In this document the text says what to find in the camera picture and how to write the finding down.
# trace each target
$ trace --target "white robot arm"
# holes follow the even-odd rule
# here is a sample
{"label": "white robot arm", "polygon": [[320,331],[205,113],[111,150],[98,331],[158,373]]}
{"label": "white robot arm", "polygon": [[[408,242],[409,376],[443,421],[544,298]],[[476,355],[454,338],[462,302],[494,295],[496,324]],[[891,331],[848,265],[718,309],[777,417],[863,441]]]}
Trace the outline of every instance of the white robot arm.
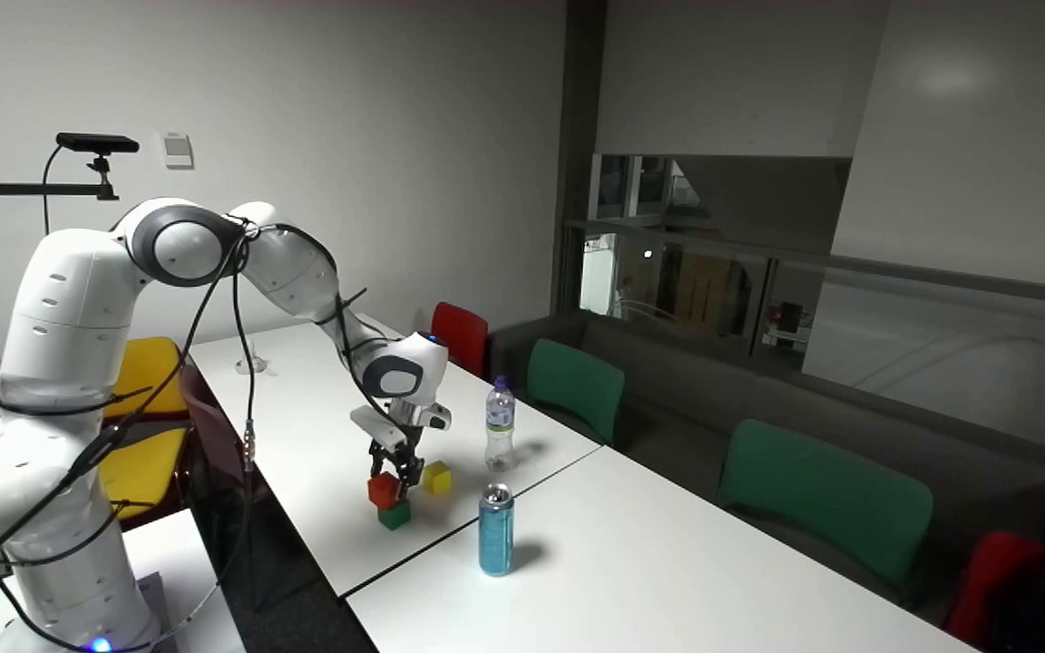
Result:
{"label": "white robot arm", "polygon": [[143,288],[206,288],[234,271],[339,343],[383,412],[372,421],[375,475],[394,459],[402,488],[418,482],[421,429],[452,421],[435,402],[448,352],[418,332],[390,341],[372,331],[340,302],[336,259],[275,208],[213,215],[187,198],[150,198],[114,233],[54,233],[23,274],[0,359],[0,549],[45,636],[14,623],[0,650],[132,650],[159,640],[163,623],[132,577],[121,528],[101,528],[114,506],[90,471],[90,447]]}

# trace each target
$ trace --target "clear bottle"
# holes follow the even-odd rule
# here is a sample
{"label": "clear bottle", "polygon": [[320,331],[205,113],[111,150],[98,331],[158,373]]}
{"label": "clear bottle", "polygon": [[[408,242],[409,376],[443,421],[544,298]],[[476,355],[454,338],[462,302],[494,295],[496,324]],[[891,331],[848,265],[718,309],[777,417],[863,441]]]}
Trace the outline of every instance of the clear bottle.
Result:
{"label": "clear bottle", "polygon": [[512,459],[516,434],[516,393],[505,376],[494,376],[485,394],[485,467],[505,467]]}

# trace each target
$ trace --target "couch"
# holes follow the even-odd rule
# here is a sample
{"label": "couch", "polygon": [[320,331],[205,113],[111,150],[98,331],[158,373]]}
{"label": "couch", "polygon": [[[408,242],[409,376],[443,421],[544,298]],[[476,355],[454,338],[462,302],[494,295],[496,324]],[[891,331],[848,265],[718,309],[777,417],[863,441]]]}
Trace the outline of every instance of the couch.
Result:
{"label": "couch", "polygon": [[974,551],[986,528],[1045,537],[1045,447],[902,405],[804,373],[690,352],[593,311],[490,332],[490,373],[524,388],[539,338],[577,343],[627,373],[621,451],[680,485],[716,497],[731,429],[764,417],[921,480],[937,497],[934,539]]}

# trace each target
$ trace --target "yellow object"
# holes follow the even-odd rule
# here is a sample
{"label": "yellow object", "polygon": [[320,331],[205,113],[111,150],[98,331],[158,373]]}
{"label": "yellow object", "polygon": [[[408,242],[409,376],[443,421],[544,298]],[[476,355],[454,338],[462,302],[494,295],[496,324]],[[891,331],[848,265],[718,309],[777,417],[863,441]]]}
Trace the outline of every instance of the yellow object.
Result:
{"label": "yellow object", "polygon": [[171,380],[147,405],[147,417],[189,412],[187,388],[177,376],[177,359],[181,359],[181,352],[173,348],[171,338],[126,341],[121,380],[115,380],[115,394],[126,394],[126,400],[114,402],[107,411],[107,421],[121,421],[121,417],[136,412],[163,386],[163,376],[171,376]]}
{"label": "yellow object", "polygon": [[448,467],[448,464],[424,464],[421,467],[421,485],[424,485],[424,494],[433,494],[433,497],[448,497],[448,494],[454,494],[454,471]]}
{"label": "yellow object", "polygon": [[132,502],[121,506],[121,523],[138,517],[163,503],[181,451],[187,451],[187,429],[167,429],[159,434],[114,451],[98,464],[101,494],[114,503]]}

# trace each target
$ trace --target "red chair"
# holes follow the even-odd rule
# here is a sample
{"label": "red chair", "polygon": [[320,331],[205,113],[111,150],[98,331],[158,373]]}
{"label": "red chair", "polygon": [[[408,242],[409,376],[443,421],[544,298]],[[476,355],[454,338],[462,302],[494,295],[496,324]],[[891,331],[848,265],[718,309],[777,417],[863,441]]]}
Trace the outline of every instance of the red chair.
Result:
{"label": "red chair", "polygon": [[441,302],[429,331],[452,352],[452,364],[466,366],[476,376],[485,376],[490,328],[484,317],[462,305]]}
{"label": "red chair", "polygon": [[986,631],[990,600],[1041,560],[1045,539],[1024,532],[986,532],[969,554],[957,601],[949,613],[949,631],[975,647]]}

